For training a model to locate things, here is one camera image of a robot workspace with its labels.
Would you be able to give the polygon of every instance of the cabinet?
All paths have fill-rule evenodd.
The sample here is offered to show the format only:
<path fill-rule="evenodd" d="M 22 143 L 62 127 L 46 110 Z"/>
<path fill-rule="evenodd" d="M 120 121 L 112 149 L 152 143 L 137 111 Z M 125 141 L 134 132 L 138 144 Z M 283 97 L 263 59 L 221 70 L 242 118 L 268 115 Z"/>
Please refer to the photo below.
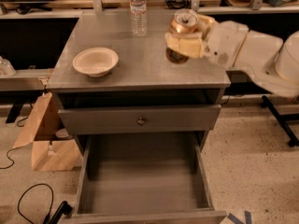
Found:
<path fill-rule="evenodd" d="M 128 15 L 83 14 L 49 81 L 84 155 L 75 213 L 62 222 L 220 223 L 226 213 L 214 209 L 201 148 L 230 81 L 206 60 L 166 59 L 172 14 L 150 11 L 139 38 Z M 72 60 L 90 47 L 114 49 L 118 65 L 99 78 L 77 73 Z"/>

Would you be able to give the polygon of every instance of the floor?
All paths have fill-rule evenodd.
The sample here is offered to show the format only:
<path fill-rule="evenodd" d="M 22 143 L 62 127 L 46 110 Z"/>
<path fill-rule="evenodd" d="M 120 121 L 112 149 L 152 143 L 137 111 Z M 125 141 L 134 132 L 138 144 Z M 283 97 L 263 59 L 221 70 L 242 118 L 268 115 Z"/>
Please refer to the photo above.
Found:
<path fill-rule="evenodd" d="M 294 101 L 269 96 L 279 112 L 297 112 Z M 221 224 L 299 223 L 299 147 L 289 147 L 289 138 L 261 96 L 225 96 L 215 129 L 203 150 L 206 177 L 214 206 L 228 217 Z M 17 121 L 30 114 L 25 105 L 17 121 L 5 124 L 10 105 L 0 105 L 0 167 L 11 164 L 6 153 L 21 131 Z M 299 127 L 292 125 L 296 133 Z M 63 172 L 31 169 L 31 145 L 9 153 L 15 163 L 0 170 L 0 223 L 29 223 L 18 214 L 18 201 L 35 184 L 51 186 L 51 214 L 64 200 L 75 203 L 80 168 Z M 49 212 L 48 186 L 30 189 L 20 210 L 32 222 L 42 223 Z"/>

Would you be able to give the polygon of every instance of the gray tabletop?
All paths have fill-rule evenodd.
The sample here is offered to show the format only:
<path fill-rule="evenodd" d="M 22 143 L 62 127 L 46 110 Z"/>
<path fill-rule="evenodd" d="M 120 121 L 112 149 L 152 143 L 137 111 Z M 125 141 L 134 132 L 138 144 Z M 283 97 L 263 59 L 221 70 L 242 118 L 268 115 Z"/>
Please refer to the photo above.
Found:
<path fill-rule="evenodd" d="M 230 85 L 223 68 L 206 59 L 189 59 L 175 64 L 165 56 L 164 34 L 174 12 L 148 11 L 148 34 L 133 37 L 130 13 L 84 11 L 65 45 L 47 88 L 50 91 L 134 91 L 160 88 L 225 88 Z M 85 49 L 115 50 L 119 62 L 104 77 L 88 77 L 72 65 Z"/>

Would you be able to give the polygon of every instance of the drawer knob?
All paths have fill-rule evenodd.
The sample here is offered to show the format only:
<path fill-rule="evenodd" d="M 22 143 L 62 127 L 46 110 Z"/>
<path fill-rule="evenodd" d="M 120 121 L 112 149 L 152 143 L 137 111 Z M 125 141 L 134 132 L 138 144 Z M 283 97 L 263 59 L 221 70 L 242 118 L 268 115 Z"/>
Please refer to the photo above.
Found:
<path fill-rule="evenodd" d="M 140 117 L 139 120 L 137 121 L 137 124 L 138 124 L 139 126 L 145 125 L 145 124 L 146 124 L 146 120 L 143 119 L 142 117 Z"/>

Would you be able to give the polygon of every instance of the drawer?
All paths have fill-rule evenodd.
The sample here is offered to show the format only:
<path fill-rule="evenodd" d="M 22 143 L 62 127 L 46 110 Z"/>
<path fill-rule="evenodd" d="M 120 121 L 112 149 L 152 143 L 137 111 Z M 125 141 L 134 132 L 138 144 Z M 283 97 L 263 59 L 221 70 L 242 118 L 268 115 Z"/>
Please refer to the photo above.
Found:
<path fill-rule="evenodd" d="M 194 132 L 91 135 L 77 204 L 62 223 L 214 224 Z"/>
<path fill-rule="evenodd" d="M 165 105 L 60 109 L 71 134 L 208 131 L 214 128 L 220 105 Z"/>

